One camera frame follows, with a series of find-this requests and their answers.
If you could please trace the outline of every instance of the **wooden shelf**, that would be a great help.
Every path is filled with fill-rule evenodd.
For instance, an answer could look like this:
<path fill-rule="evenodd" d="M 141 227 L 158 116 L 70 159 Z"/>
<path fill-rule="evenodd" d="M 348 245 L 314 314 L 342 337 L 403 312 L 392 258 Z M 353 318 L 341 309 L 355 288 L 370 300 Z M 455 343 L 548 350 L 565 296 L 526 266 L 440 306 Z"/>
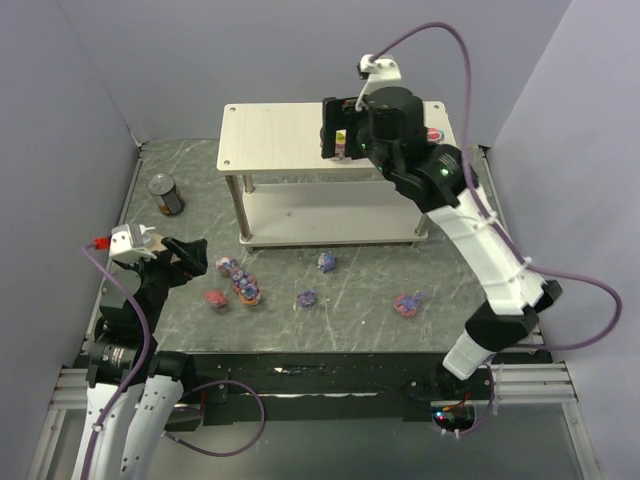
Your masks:
<path fill-rule="evenodd" d="M 455 145 L 442 102 L 424 102 L 425 125 Z M 252 103 L 224 109 L 217 167 L 224 175 L 373 171 L 371 162 L 320 157 L 321 103 Z"/>

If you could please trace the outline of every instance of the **gray wall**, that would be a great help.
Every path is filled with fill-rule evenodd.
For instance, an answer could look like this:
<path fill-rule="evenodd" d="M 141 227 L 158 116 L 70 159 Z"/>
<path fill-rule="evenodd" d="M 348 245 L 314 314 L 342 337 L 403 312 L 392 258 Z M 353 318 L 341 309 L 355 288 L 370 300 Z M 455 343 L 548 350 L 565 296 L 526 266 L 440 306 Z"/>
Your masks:
<path fill-rule="evenodd" d="M 640 477 L 640 4 L 574 0 L 491 151 L 509 227 L 534 261 L 619 289 L 619 327 L 566 356 L 608 480 Z M 600 330 L 612 301 L 565 282 L 549 342 Z"/>
<path fill-rule="evenodd" d="M 55 2 L 2 2 L 0 58 L 0 460 L 19 479 L 95 301 L 80 247 L 117 220 L 135 145 Z"/>
<path fill-rule="evenodd" d="M 569 0 L 59 0 L 140 141 L 218 137 L 231 102 L 358 93 L 365 53 L 420 23 L 460 29 L 474 68 L 471 135 L 491 145 Z M 446 32 L 398 47 L 406 84 L 460 125 L 463 68 Z"/>

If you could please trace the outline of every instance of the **metal can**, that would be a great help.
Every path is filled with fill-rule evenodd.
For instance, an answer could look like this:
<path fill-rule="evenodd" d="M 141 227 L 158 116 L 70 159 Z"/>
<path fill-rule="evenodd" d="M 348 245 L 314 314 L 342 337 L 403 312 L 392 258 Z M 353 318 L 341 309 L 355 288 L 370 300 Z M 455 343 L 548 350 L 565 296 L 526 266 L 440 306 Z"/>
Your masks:
<path fill-rule="evenodd" d="M 159 173 L 149 180 L 147 189 L 164 215 L 177 215 L 184 210 L 184 200 L 171 175 Z"/>

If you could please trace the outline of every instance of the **lower shelf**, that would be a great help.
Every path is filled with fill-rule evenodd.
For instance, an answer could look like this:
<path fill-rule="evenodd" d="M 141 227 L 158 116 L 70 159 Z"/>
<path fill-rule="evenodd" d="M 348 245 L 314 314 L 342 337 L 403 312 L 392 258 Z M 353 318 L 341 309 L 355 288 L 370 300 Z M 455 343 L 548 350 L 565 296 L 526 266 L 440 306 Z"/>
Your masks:
<path fill-rule="evenodd" d="M 406 243 L 420 210 L 390 182 L 256 185 L 243 196 L 251 247 Z"/>

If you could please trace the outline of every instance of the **marble table surface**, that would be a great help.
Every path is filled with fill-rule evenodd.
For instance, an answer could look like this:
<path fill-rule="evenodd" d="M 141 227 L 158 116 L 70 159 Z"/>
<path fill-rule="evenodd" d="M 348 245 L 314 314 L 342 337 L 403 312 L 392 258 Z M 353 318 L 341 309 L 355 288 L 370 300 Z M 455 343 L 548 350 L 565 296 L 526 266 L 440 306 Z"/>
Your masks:
<path fill-rule="evenodd" d="M 334 271 L 316 268 L 327 248 L 280 248 L 247 254 L 238 242 L 238 225 L 225 179 L 216 170 L 217 140 L 151 142 L 142 147 L 138 179 L 126 222 L 155 226 L 179 240 L 208 240 L 212 265 L 236 257 L 257 278 L 259 305 L 240 303 L 230 281 L 211 266 L 206 275 L 171 290 L 155 337 L 159 348 L 206 351 L 446 351 L 485 296 L 453 244 L 435 226 L 418 248 L 410 245 L 331 247 Z M 474 167 L 494 208 L 488 169 L 479 151 Z M 176 217 L 165 217 L 147 192 L 157 173 L 171 174 L 186 201 Z M 376 174 L 335 176 L 255 176 L 256 184 L 371 180 Z M 294 309 L 296 295 L 318 292 L 310 309 Z M 229 305 L 215 310 L 202 295 L 223 291 Z M 426 293 L 419 314 L 404 318 L 393 308 L 400 293 Z"/>

